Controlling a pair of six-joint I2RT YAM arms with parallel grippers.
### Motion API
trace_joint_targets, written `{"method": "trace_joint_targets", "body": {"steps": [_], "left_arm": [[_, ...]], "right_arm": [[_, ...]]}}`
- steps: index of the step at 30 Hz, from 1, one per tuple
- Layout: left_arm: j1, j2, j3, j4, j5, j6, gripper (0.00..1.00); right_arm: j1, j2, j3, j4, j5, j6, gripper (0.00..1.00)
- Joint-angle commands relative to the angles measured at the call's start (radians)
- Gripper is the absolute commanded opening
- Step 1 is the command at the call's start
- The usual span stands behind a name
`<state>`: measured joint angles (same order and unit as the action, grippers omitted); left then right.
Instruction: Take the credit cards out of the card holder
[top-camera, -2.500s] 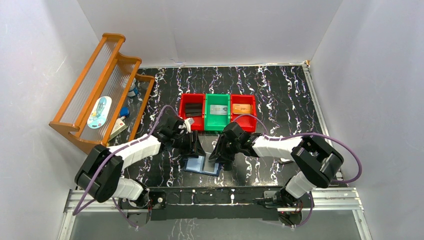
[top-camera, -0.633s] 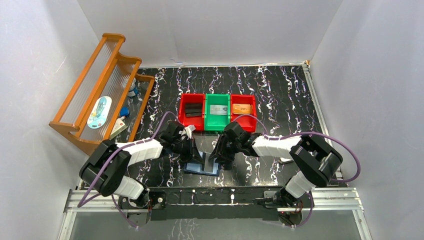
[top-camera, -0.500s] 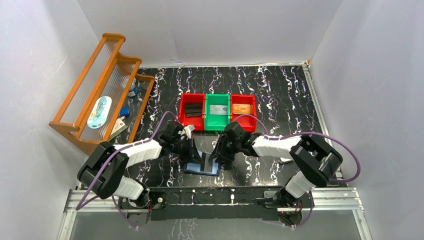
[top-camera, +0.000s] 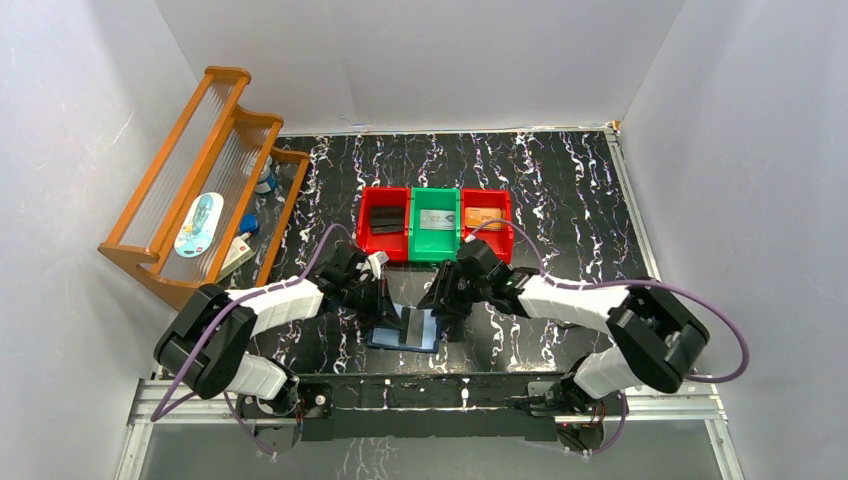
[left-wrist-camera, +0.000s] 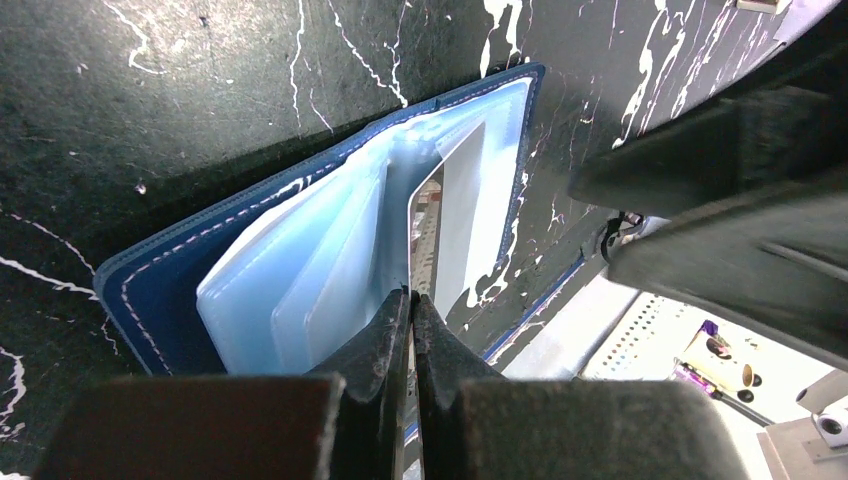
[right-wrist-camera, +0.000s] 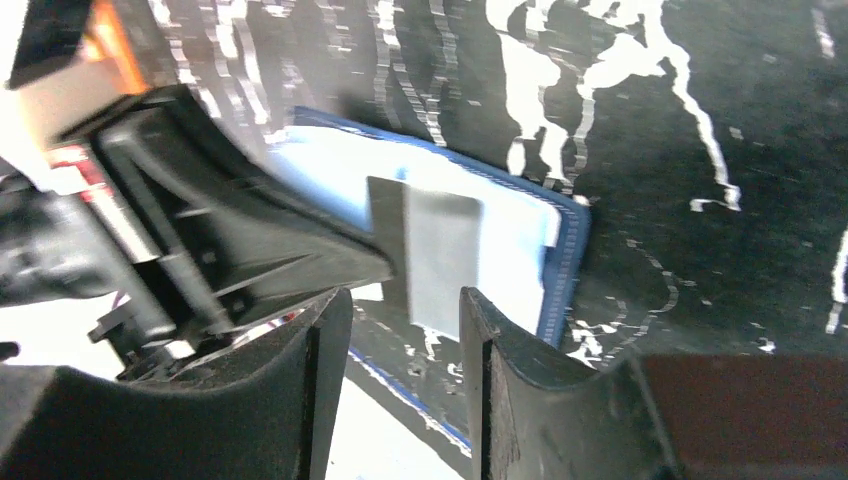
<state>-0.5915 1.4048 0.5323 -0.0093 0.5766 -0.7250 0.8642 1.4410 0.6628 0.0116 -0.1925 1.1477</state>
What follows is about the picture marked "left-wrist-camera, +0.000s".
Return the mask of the blue leather card holder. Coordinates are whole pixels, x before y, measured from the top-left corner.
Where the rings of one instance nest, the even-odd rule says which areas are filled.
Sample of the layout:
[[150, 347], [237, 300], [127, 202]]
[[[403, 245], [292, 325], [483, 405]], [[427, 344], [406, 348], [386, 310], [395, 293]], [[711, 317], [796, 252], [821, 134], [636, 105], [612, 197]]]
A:
[[482, 120], [482, 183], [455, 306], [512, 254], [545, 72], [519, 65], [392, 112], [140, 241], [97, 270], [101, 304], [150, 374], [303, 374], [364, 329], [390, 292], [412, 290], [415, 184], [435, 142]]

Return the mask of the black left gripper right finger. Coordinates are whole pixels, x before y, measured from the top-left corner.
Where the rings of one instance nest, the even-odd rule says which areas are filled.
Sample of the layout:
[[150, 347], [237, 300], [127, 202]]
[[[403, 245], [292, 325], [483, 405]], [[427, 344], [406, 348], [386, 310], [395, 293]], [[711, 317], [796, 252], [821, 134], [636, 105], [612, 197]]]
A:
[[743, 479], [709, 400], [673, 381], [511, 380], [428, 296], [411, 310], [426, 479]]

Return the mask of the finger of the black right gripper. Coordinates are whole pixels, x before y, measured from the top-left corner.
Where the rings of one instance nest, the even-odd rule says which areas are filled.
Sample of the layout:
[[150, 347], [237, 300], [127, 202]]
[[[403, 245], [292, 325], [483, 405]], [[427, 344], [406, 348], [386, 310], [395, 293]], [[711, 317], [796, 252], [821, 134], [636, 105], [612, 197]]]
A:
[[847, 367], [847, 168], [685, 212], [612, 257], [609, 280]]
[[664, 218], [847, 162], [847, 39], [805, 35], [686, 114], [586, 161], [572, 198]]

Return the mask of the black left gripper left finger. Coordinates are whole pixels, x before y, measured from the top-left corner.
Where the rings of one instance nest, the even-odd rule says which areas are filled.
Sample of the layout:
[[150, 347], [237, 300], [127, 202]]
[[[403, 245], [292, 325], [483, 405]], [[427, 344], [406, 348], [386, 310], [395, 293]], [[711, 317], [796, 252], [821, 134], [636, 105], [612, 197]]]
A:
[[38, 479], [397, 479], [411, 297], [299, 376], [100, 384], [73, 404]]

